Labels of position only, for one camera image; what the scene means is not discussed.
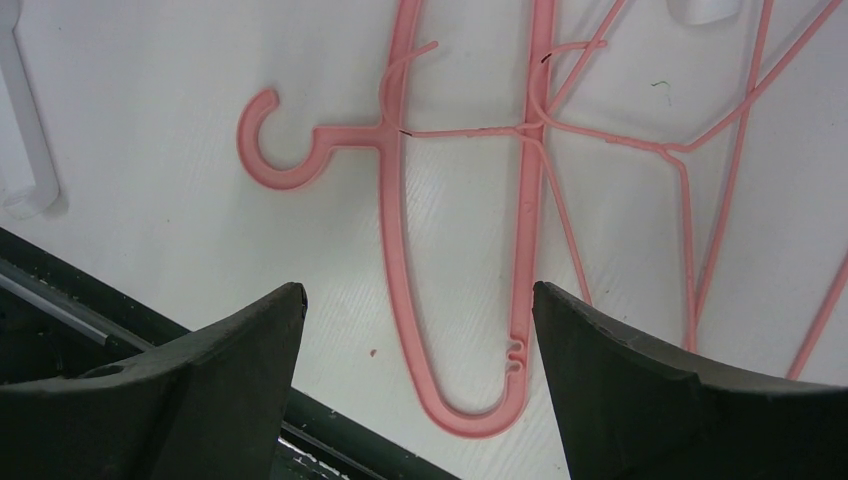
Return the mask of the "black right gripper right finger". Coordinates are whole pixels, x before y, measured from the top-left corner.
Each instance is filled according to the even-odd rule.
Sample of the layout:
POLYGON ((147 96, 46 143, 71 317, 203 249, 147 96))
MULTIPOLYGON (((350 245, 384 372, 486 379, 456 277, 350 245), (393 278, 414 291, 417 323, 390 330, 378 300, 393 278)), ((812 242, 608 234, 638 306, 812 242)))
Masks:
POLYGON ((843 479, 847 391, 726 365, 549 282, 536 338, 574 479, 843 479))

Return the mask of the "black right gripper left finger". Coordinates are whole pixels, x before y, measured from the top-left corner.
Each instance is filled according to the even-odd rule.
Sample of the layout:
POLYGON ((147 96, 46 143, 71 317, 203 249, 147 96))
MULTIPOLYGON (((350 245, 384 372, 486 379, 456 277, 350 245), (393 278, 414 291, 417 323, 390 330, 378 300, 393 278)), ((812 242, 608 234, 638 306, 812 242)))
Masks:
POLYGON ((79 377, 1 389, 5 479, 266 479, 307 312, 284 284, 79 377))

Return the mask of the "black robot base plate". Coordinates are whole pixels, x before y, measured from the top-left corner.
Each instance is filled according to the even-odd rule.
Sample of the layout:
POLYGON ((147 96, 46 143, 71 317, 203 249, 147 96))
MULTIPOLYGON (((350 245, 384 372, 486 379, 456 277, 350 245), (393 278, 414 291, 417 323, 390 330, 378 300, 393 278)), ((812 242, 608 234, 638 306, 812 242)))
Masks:
MULTIPOLYGON (((2 233, 1 389, 76 378, 192 332, 2 233)), ((269 477, 282 470, 306 479, 446 477, 444 470, 332 412, 292 384, 269 477)))

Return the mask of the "pink plastic hanger lowest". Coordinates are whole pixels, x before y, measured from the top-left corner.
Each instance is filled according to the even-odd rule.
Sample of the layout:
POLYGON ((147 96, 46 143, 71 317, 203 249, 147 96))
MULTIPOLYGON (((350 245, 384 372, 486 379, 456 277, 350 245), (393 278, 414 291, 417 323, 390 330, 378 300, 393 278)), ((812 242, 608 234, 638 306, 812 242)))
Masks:
POLYGON ((312 131, 305 159, 293 168, 277 169, 264 158, 260 147, 263 122, 280 105, 277 91, 266 88, 245 105, 238 121, 236 145, 246 172, 261 185, 276 190, 293 190, 315 180, 338 150, 372 149, 377 152, 385 277, 396 330, 416 395, 427 416, 438 427, 455 436, 482 439, 508 430, 520 418, 528 398, 544 130, 531 127, 520 137, 522 150, 508 323, 510 346, 506 353, 503 393, 489 410, 480 414, 464 413, 444 399, 437 385, 418 326, 406 262, 403 147, 408 135, 398 125, 406 100, 407 68, 403 62, 413 52, 420 10, 418 1, 398 4, 389 43, 387 77, 378 95, 382 118, 376 125, 317 126, 312 131))

